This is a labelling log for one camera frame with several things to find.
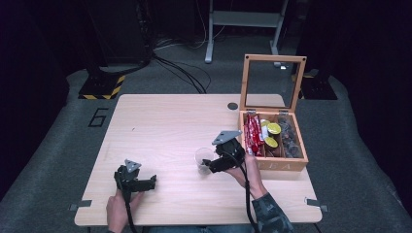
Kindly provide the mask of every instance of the light wood tabletop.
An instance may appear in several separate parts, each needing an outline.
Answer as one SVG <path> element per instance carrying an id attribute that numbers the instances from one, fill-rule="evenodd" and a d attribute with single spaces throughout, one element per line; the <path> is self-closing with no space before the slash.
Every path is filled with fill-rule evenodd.
<path id="1" fill-rule="evenodd" d="M 250 101 L 279 101 L 254 95 Z M 240 94 L 126 94 L 114 111 L 75 222 L 107 225 L 106 204 L 116 192 L 114 173 L 124 160 L 141 163 L 139 180 L 157 175 L 134 215 L 136 225 L 215 225 L 249 223 L 245 190 L 225 172 L 200 175 L 194 153 L 215 150 L 222 130 L 238 130 Z M 318 222 L 321 210 L 306 168 L 301 172 L 261 171 L 263 183 L 291 222 Z"/>

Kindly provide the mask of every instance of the lid frame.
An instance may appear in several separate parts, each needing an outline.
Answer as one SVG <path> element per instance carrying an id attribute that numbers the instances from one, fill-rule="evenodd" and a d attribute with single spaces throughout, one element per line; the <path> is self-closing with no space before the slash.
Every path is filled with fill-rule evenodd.
<path id="1" fill-rule="evenodd" d="M 257 112 L 279 112 L 288 110 L 294 113 L 296 109 L 296 103 L 300 91 L 300 85 L 302 83 L 303 72 L 306 64 L 306 56 L 293 56 L 293 55 L 265 55 L 265 54 L 245 54 L 245 60 L 243 64 L 243 77 L 242 77 L 242 89 L 240 94 L 240 111 L 248 111 L 250 109 Z M 293 87 L 293 95 L 291 105 L 288 107 L 270 107 L 270 106 L 247 106 L 247 93 L 248 93 L 248 80 L 249 80 L 249 67 L 251 61 L 272 61 L 272 62 L 292 62 L 297 64 L 296 77 Z"/>

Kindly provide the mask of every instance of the sleeve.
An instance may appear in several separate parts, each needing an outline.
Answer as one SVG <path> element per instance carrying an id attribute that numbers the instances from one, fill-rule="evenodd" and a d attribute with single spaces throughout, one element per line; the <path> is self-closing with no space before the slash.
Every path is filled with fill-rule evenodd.
<path id="1" fill-rule="evenodd" d="M 261 233 L 293 232 L 288 217 L 278 206 L 270 193 L 252 201 L 257 216 L 257 225 Z"/>

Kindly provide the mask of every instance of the open box lid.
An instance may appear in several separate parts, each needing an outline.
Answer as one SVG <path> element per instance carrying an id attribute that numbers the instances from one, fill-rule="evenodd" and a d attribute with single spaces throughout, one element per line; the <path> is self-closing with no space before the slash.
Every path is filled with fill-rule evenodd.
<path id="1" fill-rule="evenodd" d="M 294 113 L 305 64 L 306 56 L 245 54 L 239 110 Z M 283 103 L 257 105 L 248 102 L 248 94 L 276 94 Z"/>

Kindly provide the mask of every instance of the wooden box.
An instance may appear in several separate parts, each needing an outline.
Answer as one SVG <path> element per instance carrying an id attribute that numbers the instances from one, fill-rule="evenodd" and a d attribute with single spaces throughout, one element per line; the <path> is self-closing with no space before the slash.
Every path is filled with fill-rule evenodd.
<path id="1" fill-rule="evenodd" d="M 268 134 L 278 143 L 277 148 L 265 143 L 269 139 L 258 150 L 255 147 L 255 154 L 261 154 L 257 156 L 260 170 L 301 171 L 308 163 L 294 114 L 305 63 L 305 56 L 245 54 L 239 106 L 239 128 L 243 133 L 239 142 L 246 151 L 251 150 L 245 141 L 249 138 L 245 130 L 248 115 L 270 121 L 270 127 L 281 126 L 279 134 Z M 267 131 L 267 126 L 262 127 L 266 123 L 261 122 L 262 135 Z"/>

